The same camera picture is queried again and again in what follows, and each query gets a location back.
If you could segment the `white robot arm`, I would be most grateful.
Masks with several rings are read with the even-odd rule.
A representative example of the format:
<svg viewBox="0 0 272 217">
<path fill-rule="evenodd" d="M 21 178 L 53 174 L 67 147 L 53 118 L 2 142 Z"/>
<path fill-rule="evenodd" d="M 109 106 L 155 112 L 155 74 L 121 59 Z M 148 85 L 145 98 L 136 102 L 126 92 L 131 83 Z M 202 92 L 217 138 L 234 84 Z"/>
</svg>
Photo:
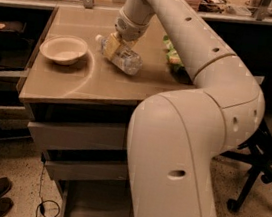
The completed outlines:
<svg viewBox="0 0 272 217">
<path fill-rule="evenodd" d="M 137 106 L 127 140 L 134 217 L 217 217 L 210 161 L 259 127 L 264 97 L 237 56 L 184 0 L 126 0 L 115 27 L 137 40 L 157 17 L 194 86 Z"/>
</svg>

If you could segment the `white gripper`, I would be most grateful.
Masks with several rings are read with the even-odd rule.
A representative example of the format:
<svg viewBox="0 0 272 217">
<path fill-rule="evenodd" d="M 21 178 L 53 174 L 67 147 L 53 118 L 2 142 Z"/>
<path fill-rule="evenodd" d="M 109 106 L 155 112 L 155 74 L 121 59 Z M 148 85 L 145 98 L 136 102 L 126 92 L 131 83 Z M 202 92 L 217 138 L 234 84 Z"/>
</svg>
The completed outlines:
<svg viewBox="0 0 272 217">
<path fill-rule="evenodd" d="M 107 59 L 113 59 L 114 54 L 121 46 L 121 38 L 126 42 L 136 41 L 143 36 L 149 27 L 148 24 L 142 25 L 130 20 L 122 8 L 118 11 L 114 25 L 117 32 L 111 33 L 105 39 L 103 46 L 102 53 Z"/>
</svg>

